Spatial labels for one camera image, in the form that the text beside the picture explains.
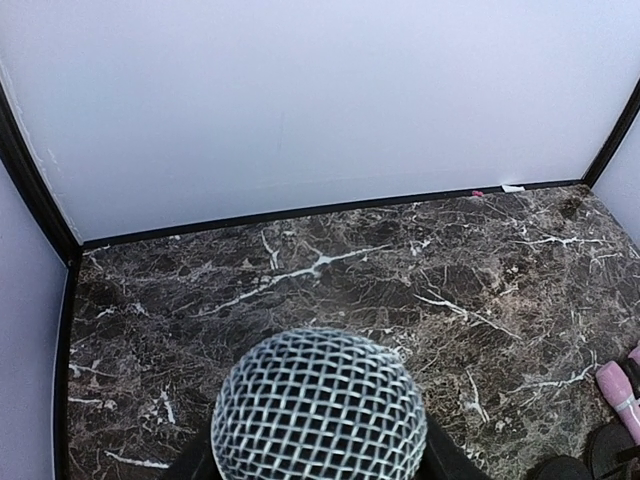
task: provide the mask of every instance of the black edge strip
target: black edge strip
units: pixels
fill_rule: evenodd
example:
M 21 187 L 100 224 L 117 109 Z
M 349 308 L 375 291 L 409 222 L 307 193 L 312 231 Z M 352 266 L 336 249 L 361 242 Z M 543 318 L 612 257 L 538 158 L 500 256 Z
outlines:
M 31 158 L 2 85 L 0 85 L 0 159 L 31 215 L 60 258 L 69 265 L 69 262 L 78 257 L 80 245 L 71 233 Z
M 633 89 L 629 101 L 627 101 L 618 121 L 609 134 L 609 138 L 604 142 L 598 155 L 596 155 L 596 158 L 591 162 L 584 177 L 582 177 L 583 182 L 586 183 L 589 188 L 593 188 L 600 178 L 600 175 L 602 175 L 602 172 L 604 172 L 604 169 L 609 165 L 609 162 L 615 155 L 618 147 L 620 147 L 622 140 L 624 140 L 624 137 L 627 135 L 633 121 L 638 115 L 638 111 L 640 111 L 640 80 L 636 83 L 636 88 Z
M 72 266 L 68 269 L 62 300 L 53 377 L 53 468 L 55 478 L 58 480 L 69 478 L 69 440 L 67 431 L 69 352 L 71 347 L 73 302 L 80 274 L 81 256 L 79 255 L 71 263 Z
M 537 190 L 541 188 L 567 187 L 579 185 L 582 180 L 565 180 L 559 182 L 529 183 L 523 184 L 527 190 Z M 91 250 L 94 248 L 102 248 L 110 245 L 120 245 L 123 243 L 133 243 L 142 240 L 151 240 L 155 238 L 169 237 L 172 235 L 186 235 L 188 233 L 202 232 L 204 230 L 214 230 L 217 228 L 235 227 L 239 225 L 248 225 L 254 223 L 272 222 L 274 220 L 284 220 L 287 218 L 306 217 L 308 215 L 318 215 L 323 213 L 334 213 L 345 210 L 355 210 L 358 208 L 383 207 L 389 205 L 397 205 L 401 203 L 425 202 L 428 200 L 440 200 L 443 198 L 468 197 L 474 190 L 480 190 L 484 193 L 502 192 L 501 187 L 485 187 L 474 188 L 469 190 L 451 190 L 447 192 L 421 193 L 417 195 L 405 195 L 400 197 L 380 198 L 375 200 L 362 200 L 357 202 L 337 203 L 333 205 L 323 205 L 319 207 L 298 208 L 294 210 L 285 210 L 273 213 L 260 213 L 257 215 L 247 215 L 244 217 L 228 218 L 223 220 L 213 220 L 210 222 L 192 223 L 188 225 L 179 225 L 176 227 L 160 228 L 158 230 L 149 230 L 146 232 L 130 233 L 126 235 L 118 235 L 115 237 L 101 238 L 85 242 L 84 249 Z

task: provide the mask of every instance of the metal mesh ball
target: metal mesh ball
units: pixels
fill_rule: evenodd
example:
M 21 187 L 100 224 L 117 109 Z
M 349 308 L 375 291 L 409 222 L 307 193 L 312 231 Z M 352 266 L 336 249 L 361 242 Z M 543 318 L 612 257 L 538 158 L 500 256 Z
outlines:
M 410 480 L 426 436 L 420 393 L 398 356 L 335 330 L 255 346 L 225 380 L 211 423 L 227 480 Z

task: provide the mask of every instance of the pink handle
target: pink handle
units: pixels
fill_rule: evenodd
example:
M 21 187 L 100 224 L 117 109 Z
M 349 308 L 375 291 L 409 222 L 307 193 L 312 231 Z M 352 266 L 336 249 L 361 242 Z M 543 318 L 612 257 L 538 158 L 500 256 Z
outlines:
M 640 365 L 640 347 L 636 347 L 633 350 L 631 350 L 631 353 L 629 354 L 629 358 L 633 358 L 636 361 L 636 363 Z
M 627 376 L 616 362 L 609 362 L 596 372 L 596 381 L 602 395 L 618 412 L 636 445 L 640 445 L 640 408 Z

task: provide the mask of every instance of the marble tabletop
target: marble tabletop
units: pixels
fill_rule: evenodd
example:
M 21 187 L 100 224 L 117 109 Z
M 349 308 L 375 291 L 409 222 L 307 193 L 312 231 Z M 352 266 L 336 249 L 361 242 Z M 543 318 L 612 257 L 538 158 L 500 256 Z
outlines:
M 613 418 L 593 373 L 635 346 L 639 313 L 640 255 L 582 186 L 93 250 L 72 327 L 72 479 L 158 478 L 233 364 L 304 326 L 396 350 L 468 457 L 522 478 Z

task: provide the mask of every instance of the white wall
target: white wall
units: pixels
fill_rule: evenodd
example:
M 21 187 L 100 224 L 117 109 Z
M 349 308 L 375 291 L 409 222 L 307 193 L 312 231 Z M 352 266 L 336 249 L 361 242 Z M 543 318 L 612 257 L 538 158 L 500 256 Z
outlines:
M 579 178 L 638 25 L 637 0 L 7 0 L 0 63 L 89 240 Z
M 640 122 L 637 119 L 593 190 L 640 247 Z
M 53 478 L 53 374 L 66 268 L 0 163 L 0 479 Z

